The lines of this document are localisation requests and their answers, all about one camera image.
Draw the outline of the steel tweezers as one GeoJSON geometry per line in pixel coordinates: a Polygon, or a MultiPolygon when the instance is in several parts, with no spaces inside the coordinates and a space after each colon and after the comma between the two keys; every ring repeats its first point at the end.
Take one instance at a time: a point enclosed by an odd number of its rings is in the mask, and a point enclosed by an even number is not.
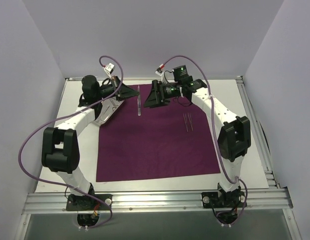
{"type": "Polygon", "coordinates": [[[188,119],[189,119],[189,123],[190,123],[191,130],[192,130],[192,132],[193,132],[192,118],[191,118],[191,114],[189,114],[189,113],[188,113],[188,119]]]}
{"type": "Polygon", "coordinates": [[[141,94],[140,94],[140,85],[137,86],[138,90],[138,97],[137,97],[137,110],[138,110],[138,116],[141,116],[141,94]]]}

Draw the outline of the steel instrument tray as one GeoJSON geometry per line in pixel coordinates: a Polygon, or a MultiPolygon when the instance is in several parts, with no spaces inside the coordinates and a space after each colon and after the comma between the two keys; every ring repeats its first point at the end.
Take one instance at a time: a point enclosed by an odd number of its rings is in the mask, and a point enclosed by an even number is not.
{"type": "Polygon", "coordinates": [[[102,102],[103,105],[105,104],[113,104],[113,105],[121,104],[121,105],[116,109],[116,111],[113,111],[113,112],[110,112],[110,111],[104,112],[103,107],[102,107],[101,113],[99,114],[97,119],[94,121],[94,124],[98,126],[105,125],[107,122],[110,121],[110,119],[115,115],[115,113],[121,108],[124,102],[125,102],[124,100],[121,100],[121,101],[116,100],[115,97],[112,97],[102,102]]]}

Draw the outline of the white thin instrument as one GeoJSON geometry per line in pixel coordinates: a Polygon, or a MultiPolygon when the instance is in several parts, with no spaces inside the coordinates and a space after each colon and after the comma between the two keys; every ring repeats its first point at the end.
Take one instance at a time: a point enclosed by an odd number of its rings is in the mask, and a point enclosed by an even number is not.
{"type": "Polygon", "coordinates": [[[188,132],[187,115],[186,115],[185,113],[183,113],[183,118],[184,118],[184,123],[185,123],[186,132],[188,132]]]}

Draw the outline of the purple cloth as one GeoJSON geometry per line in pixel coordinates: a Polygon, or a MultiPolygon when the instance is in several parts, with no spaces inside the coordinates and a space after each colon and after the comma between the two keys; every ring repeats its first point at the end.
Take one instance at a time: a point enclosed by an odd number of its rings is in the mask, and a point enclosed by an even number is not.
{"type": "Polygon", "coordinates": [[[137,99],[126,100],[99,129],[96,180],[134,181],[219,173],[206,115],[186,103],[181,99],[164,107],[142,107],[138,116],[137,99]],[[188,132],[183,113],[187,115],[188,132]]]}

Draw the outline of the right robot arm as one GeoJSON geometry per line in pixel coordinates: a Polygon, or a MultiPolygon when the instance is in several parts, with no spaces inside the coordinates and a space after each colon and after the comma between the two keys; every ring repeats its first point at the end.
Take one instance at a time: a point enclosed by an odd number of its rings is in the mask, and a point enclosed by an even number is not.
{"type": "Polygon", "coordinates": [[[222,190],[217,193],[217,200],[220,205],[229,206],[235,200],[233,191],[241,185],[241,164],[251,146],[250,121],[248,117],[238,116],[221,103],[212,94],[206,79],[193,79],[185,65],[174,68],[172,73],[173,83],[152,81],[144,107],[163,107],[169,104],[170,99],[182,97],[206,114],[223,174],[219,181],[222,190]]]}

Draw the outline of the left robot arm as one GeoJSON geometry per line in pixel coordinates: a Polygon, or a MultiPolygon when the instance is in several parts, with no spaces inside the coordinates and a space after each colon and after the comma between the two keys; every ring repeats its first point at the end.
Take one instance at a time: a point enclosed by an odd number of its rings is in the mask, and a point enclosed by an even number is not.
{"type": "Polygon", "coordinates": [[[71,194],[78,196],[77,203],[85,210],[95,205],[94,189],[79,168],[80,149],[78,136],[102,112],[102,100],[115,98],[121,102],[137,97],[139,92],[123,84],[117,76],[100,85],[97,78],[82,78],[82,95],[75,113],[56,127],[48,127],[43,133],[42,165],[59,175],[71,194]]]}

